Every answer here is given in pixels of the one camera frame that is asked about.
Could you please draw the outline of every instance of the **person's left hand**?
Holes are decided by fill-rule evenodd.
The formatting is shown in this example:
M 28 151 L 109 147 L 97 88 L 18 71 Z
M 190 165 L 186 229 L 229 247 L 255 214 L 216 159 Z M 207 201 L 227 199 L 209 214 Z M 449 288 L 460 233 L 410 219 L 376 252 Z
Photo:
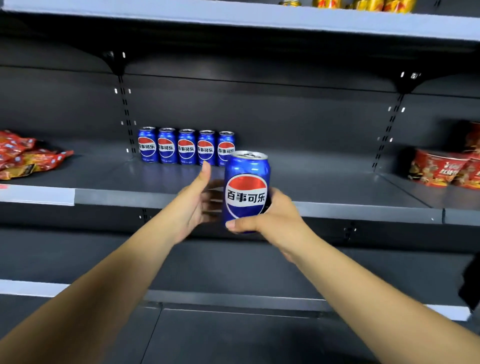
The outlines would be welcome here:
M 218 214 L 211 211 L 222 208 L 223 192 L 212 189 L 223 186 L 223 180 L 210 182 L 211 173 L 212 167 L 204 161 L 197 178 L 154 217 L 154 220 L 165 226 L 171 243 L 180 243 L 203 222 L 218 220 Z

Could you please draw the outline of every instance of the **fingernail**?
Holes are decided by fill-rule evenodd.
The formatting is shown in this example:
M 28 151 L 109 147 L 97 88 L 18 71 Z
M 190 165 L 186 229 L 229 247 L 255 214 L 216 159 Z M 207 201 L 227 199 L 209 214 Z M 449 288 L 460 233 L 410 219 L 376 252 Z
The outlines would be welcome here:
M 230 220 L 225 223 L 225 226 L 227 227 L 228 230 L 232 230 L 235 228 L 235 220 Z

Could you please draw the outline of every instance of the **hand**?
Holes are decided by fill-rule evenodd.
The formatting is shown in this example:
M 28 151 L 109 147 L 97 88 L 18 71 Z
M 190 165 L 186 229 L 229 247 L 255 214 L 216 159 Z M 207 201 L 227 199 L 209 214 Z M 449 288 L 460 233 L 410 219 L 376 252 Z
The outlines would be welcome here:
M 265 213 L 230 220 L 225 226 L 231 232 L 258 231 L 294 262 L 302 245 L 318 237 L 302 220 L 290 197 L 276 188 L 270 189 L 270 195 L 272 204 Z
M 204 161 L 197 178 L 183 188 L 177 197 L 154 217 L 165 226 L 167 238 L 171 243 L 180 243 L 203 222 L 218 220 L 218 214 L 211 211 L 222 208 L 223 192 L 212 189 L 223 186 L 223 180 L 210 182 L 211 173 L 212 167 Z

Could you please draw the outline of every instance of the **person's left arm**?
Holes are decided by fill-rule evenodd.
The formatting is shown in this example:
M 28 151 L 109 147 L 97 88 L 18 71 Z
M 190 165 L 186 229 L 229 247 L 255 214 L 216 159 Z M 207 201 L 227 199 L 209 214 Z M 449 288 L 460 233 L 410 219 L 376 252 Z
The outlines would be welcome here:
M 140 302 L 171 248 L 215 217 L 222 193 L 211 168 L 117 250 L 0 340 L 0 363 L 98 363 Z

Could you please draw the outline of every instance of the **forearm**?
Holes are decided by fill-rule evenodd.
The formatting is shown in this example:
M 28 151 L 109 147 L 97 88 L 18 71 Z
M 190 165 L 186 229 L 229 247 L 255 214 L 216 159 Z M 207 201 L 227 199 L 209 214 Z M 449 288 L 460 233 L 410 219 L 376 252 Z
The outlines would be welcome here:
M 155 217 L 35 311 L 0 341 L 0 363 L 100 361 L 173 246 L 164 229 Z
M 318 237 L 295 263 L 382 363 L 477 363 L 480 339 Z

